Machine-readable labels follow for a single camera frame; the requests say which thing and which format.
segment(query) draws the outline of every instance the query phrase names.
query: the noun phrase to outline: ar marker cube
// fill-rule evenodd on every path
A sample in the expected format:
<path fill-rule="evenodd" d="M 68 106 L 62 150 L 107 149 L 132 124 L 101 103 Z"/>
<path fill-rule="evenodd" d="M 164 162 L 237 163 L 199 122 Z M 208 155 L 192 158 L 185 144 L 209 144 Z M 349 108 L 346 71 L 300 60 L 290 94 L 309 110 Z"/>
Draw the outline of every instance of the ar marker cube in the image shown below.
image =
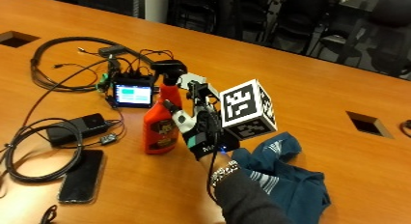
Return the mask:
<path fill-rule="evenodd" d="M 240 139 L 277 131 L 270 96 L 257 79 L 220 93 L 222 127 Z"/>

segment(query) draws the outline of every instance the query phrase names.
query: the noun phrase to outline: gloved hand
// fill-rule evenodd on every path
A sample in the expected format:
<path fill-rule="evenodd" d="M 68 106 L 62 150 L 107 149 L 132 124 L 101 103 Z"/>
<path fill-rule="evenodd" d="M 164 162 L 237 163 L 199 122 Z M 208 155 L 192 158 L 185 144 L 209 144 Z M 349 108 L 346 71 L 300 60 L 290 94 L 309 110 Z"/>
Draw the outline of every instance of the gloved hand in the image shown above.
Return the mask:
<path fill-rule="evenodd" d="M 191 152 L 195 154 L 197 160 L 208 154 L 213 153 L 214 141 L 220 128 L 218 119 L 216 113 L 212 112 L 212 107 L 195 107 L 195 115 L 191 115 L 172 104 L 169 100 L 165 100 L 164 106 L 171 112 L 172 119 L 179 126 L 183 133 L 183 138 L 189 147 Z"/>

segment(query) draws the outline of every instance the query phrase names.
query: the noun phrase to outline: table outlet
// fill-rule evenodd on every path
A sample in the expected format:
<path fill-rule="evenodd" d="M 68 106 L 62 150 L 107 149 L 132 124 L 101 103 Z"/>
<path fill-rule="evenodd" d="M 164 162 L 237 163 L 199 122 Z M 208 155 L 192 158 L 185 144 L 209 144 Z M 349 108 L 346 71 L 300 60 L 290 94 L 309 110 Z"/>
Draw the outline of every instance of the table outlet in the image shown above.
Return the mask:
<path fill-rule="evenodd" d="M 19 48 L 24 46 L 27 43 L 36 41 L 38 39 L 39 37 L 35 37 L 32 35 L 16 31 L 10 31 L 0 34 L 0 44 L 14 48 Z"/>
<path fill-rule="evenodd" d="M 386 127 L 383 126 L 382 121 L 378 118 L 357 114 L 355 112 L 347 111 L 349 117 L 355 125 L 355 128 L 366 133 L 385 136 L 393 138 Z"/>

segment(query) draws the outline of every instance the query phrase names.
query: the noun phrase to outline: blue cloth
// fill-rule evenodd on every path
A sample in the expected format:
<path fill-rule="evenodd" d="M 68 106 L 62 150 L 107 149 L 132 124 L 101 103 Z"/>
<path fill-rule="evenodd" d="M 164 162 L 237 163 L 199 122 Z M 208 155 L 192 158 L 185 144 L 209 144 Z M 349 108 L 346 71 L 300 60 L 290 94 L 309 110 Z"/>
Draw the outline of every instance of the blue cloth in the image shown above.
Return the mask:
<path fill-rule="evenodd" d="M 234 150 L 233 159 L 250 178 L 260 182 L 292 222 L 317 224 L 330 198 L 324 173 L 286 163 L 301 151 L 297 139 L 285 132 L 261 143 L 253 153 L 245 148 Z"/>

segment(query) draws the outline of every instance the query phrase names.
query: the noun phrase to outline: electronic device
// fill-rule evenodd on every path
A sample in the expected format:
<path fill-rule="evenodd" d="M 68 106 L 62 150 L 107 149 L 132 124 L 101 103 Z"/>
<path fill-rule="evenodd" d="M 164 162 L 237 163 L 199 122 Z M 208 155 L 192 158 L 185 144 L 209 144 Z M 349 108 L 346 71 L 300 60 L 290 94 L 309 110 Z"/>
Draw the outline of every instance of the electronic device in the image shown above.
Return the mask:
<path fill-rule="evenodd" d="M 104 168 L 103 150 L 83 150 L 79 164 L 67 172 L 58 200 L 67 204 L 85 204 L 95 200 Z"/>
<path fill-rule="evenodd" d="M 108 58 L 111 55 L 117 56 L 125 53 L 128 53 L 127 48 L 119 44 L 99 49 L 99 55 L 105 58 Z"/>
<path fill-rule="evenodd" d="M 153 106 L 153 76 L 116 78 L 113 98 L 117 107 L 151 108 Z"/>
<path fill-rule="evenodd" d="M 101 114 L 99 113 L 70 120 L 70 122 L 60 122 L 52 124 L 52 126 L 64 126 L 73 131 L 81 131 L 84 138 L 104 133 L 109 128 Z M 48 128 L 47 133 L 54 147 L 76 141 L 76 136 L 73 132 L 66 128 Z"/>

